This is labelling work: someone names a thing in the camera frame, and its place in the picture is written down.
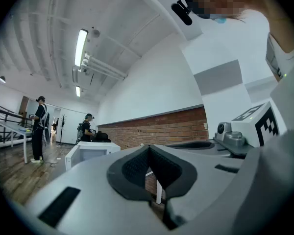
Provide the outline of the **white ceiling pipe bundle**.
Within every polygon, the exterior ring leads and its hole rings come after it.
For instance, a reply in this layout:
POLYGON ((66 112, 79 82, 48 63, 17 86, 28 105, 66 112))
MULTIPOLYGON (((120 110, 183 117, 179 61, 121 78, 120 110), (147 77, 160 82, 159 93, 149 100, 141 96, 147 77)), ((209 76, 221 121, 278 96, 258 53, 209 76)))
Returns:
POLYGON ((103 61, 100 61, 87 52, 85 53, 85 58, 81 61, 80 70, 93 70, 117 80, 125 80, 127 78, 126 73, 112 67, 109 64, 106 64, 103 61))

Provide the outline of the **black bag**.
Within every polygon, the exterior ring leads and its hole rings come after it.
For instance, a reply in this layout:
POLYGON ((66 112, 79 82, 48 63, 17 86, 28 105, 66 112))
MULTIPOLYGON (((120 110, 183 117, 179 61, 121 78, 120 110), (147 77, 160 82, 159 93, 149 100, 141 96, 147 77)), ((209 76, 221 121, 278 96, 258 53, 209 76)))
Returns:
POLYGON ((111 140, 106 133, 98 131, 93 137, 91 137, 91 142, 111 142, 111 140))

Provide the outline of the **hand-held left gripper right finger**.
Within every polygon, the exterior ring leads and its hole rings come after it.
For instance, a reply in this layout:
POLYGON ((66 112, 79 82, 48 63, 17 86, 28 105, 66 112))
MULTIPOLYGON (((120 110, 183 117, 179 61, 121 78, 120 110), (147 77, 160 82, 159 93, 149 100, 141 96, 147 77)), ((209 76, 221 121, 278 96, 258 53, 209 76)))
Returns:
POLYGON ((148 231, 232 231, 240 202, 228 191, 243 161, 148 146, 151 169, 165 189, 163 220, 147 218, 148 231))

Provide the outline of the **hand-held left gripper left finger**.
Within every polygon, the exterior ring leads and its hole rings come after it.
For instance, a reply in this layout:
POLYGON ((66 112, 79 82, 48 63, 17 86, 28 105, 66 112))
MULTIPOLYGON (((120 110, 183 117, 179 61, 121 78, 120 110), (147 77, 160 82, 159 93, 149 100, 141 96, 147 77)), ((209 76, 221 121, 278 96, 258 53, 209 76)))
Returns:
POLYGON ((120 196, 107 181, 107 170, 116 160, 136 148, 80 162, 45 187, 26 204, 38 217, 66 188, 80 190, 57 231, 68 235, 165 235, 167 227, 145 201, 129 201, 120 196))

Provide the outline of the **white table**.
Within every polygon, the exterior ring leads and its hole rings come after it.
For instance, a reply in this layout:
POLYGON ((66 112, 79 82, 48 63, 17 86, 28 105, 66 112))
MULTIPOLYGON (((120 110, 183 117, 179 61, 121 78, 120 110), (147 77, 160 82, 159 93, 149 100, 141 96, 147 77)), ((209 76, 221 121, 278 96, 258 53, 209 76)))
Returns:
POLYGON ((14 134, 19 134, 23 137, 23 158, 24 158, 24 163, 27 164, 28 160, 27 160, 27 148, 26 148, 26 144, 27 144, 27 139, 28 137, 31 136, 31 130, 25 128, 25 127, 21 127, 19 126, 17 123, 12 123, 12 122, 8 122, 8 121, 0 121, 0 128, 3 127, 5 129, 7 129, 8 131, 11 132, 11 141, 10 141, 10 146, 13 147, 14 143, 14 134))

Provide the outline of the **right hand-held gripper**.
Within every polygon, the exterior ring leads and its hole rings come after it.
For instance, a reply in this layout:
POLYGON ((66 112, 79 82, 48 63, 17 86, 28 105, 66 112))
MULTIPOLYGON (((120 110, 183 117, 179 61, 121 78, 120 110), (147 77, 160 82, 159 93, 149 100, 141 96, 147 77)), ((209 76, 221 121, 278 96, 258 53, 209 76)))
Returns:
POLYGON ((200 155, 244 159, 248 151, 279 135, 270 102, 254 106, 230 122, 221 122, 213 139, 168 144, 166 147, 200 155))

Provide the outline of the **brown door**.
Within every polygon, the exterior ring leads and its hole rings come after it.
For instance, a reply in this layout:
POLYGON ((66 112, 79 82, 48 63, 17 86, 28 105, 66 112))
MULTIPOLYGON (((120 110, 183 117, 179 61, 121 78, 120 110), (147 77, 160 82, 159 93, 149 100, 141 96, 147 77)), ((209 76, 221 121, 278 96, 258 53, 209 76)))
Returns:
POLYGON ((27 108, 28 101, 29 101, 29 98, 26 96, 23 96, 20 107, 19 107, 19 115, 22 115, 23 117, 26 117, 26 114, 27 114, 26 108, 27 108))

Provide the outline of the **white microwave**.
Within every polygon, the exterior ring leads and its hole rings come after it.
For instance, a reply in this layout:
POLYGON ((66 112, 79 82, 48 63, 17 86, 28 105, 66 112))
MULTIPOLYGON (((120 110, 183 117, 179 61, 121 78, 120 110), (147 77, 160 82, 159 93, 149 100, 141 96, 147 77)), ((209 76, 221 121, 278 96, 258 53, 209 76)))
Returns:
POLYGON ((112 142, 84 142, 80 141, 75 145, 64 158, 66 171, 73 168, 80 162, 94 157, 109 155, 119 152, 121 147, 112 142))

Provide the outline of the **black coat rack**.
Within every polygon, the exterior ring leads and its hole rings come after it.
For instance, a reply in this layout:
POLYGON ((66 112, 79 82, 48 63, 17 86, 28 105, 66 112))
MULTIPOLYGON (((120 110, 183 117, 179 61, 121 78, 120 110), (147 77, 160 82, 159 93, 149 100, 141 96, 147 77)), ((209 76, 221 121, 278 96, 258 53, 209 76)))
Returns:
POLYGON ((61 118, 61 132, 60 132, 60 142, 59 142, 60 145, 62 145, 62 134, 63 134, 64 125, 65 125, 65 119, 66 119, 66 116, 63 115, 61 118))

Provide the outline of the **black metal railing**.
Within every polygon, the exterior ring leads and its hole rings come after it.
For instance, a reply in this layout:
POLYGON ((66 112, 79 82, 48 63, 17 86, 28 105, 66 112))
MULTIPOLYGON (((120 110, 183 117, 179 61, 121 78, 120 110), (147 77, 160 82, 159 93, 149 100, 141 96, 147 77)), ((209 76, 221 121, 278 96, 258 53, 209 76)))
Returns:
MULTIPOLYGON (((8 110, 2 106, 0 106, 0 121, 8 121, 12 123, 17 123, 21 127, 25 127, 29 130, 32 130, 32 121, 19 115, 11 110, 8 110)), ((0 142, 6 143, 11 141, 11 132, 7 129, 1 127, 0 128, 0 142)), ((23 137, 19 134, 14 134, 14 140, 20 140, 23 137)))

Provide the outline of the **blue face mask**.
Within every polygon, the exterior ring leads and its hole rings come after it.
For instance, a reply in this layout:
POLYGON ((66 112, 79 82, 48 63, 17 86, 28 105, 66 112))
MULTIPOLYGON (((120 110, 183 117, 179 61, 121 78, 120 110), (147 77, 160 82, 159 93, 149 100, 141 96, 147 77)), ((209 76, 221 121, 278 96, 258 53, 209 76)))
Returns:
POLYGON ((223 24, 226 22, 226 18, 223 17, 221 14, 210 14, 210 19, 219 24, 223 24))

